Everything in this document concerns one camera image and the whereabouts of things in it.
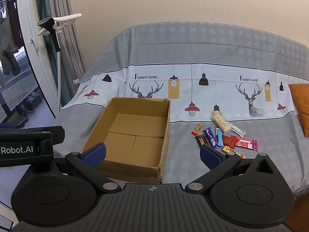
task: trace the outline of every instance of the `wall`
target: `wall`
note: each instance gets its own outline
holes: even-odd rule
[[[207,21],[272,32],[309,46],[309,0],[71,0],[88,67],[122,30],[159,21]]]

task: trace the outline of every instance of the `white snack bar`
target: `white snack bar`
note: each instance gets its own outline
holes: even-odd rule
[[[231,131],[231,126],[229,125],[229,123],[224,118],[222,118],[222,116],[220,114],[218,114],[218,113],[215,114],[212,117],[212,121],[215,122],[215,124],[220,127],[220,129],[223,131],[224,134]]]

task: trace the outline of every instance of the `open cardboard box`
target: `open cardboard box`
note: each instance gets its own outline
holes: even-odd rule
[[[95,124],[83,151],[98,142],[103,175],[132,183],[162,183],[169,143],[170,101],[115,97]]]

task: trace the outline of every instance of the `snack wrapper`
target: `snack wrapper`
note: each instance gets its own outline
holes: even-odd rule
[[[242,154],[236,152],[234,149],[230,148],[229,146],[225,146],[222,151],[226,152],[226,153],[235,153],[238,156],[240,156],[241,159],[245,159],[246,157],[243,156]]]
[[[218,148],[218,143],[216,142],[216,137],[214,136],[214,133],[212,132],[211,128],[208,127],[205,130],[203,130],[207,134],[208,140],[211,143],[212,148]]]
[[[231,148],[236,147],[237,140],[235,138],[222,135],[222,141],[223,141],[223,145],[225,146],[228,146]]]
[[[237,143],[237,147],[246,148],[250,150],[254,150],[257,152],[257,140],[249,139],[249,138],[241,138],[237,136],[231,136],[231,138],[235,138]]]
[[[239,135],[240,137],[244,137],[246,132],[241,130],[240,128],[238,128],[237,126],[233,125],[232,123],[230,123],[229,121],[227,121],[227,123],[230,125],[230,127],[232,128],[232,132],[236,133],[237,135]]]
[[[217,134],[217,138],[218,138],[218,146],[223,146],[223,140],[222,140],[222,131],[219,127],[215,127],[216,129],[216,134]]]
[[[197,124],[194,130],[191,132],[194,136],[197,136],[199,131],[202,129],[203,125],[202,124]]]
[[[229,123],[224,118],[222,118],[222,116],[220,114],[217,113],[217,114],[213,115],[211,120],[213,122],[215,122],[215,124],[217,126],[220,127],[220,129],[223,131],[223,134],[226,134],[229,131],[231,131],[231,126],[229,125]]]
[[[209,146],[211,146],[211,144],[209,143],[209,140],[207,138],[207,134],[198,135],[195,138],[196,138],[196,141],[197,141],[197,143],[198,143],[198,145],[200,147],[202,145],[209,145]]]

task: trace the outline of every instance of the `shoe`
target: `shoe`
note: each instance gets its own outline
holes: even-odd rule
[[[27,97],[27,101],[32,104],[34,107],[37,107],[38,106],[38,102],[31,96],[28,96]]]
[[[27,100],[23,101],[23,106],[26,107],[30,113],[33,112],[33,107]]]
[[[26,112],[20,106],[18,106],[18,105],[15,106],[15,110],[22,118],[26,118],[27,117]]]
[[[40,95],[38,95],[36,92],[31,93],[32,98],[34,98],[38,103],[42,102],[42,98]]]

